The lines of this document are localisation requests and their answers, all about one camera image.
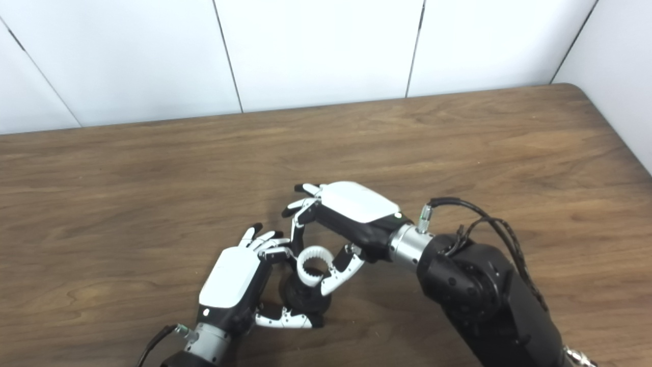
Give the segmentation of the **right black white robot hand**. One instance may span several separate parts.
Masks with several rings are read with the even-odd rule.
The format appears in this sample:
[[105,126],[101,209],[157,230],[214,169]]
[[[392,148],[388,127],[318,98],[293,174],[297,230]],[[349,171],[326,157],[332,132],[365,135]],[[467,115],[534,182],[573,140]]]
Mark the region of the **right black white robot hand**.
[[[288,204],[282,218],[291,218],[291,249],[300,281],[326,297],[348,281],[365,263],[391,261],[393,236],[412,224],[400,207],[379,193],[353,181],[313,185],[302,183],[296,192],[307,197]],[[303,235],[310,223],[347,239],[332,256],[323,248],[305,248]]]

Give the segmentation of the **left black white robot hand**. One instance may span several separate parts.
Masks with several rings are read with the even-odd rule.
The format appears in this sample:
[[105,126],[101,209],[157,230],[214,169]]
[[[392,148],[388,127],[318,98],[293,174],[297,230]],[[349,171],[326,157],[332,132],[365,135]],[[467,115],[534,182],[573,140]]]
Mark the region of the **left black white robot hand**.
[[237,245],[220,253],[199,294],[198,327],[209,325],[229,336],[241,336],[253,327],[324,327],[320,315],[262,305],[260,298],[273,266],[293,256],[283,232],[259,234],[262,228],[255,223]]

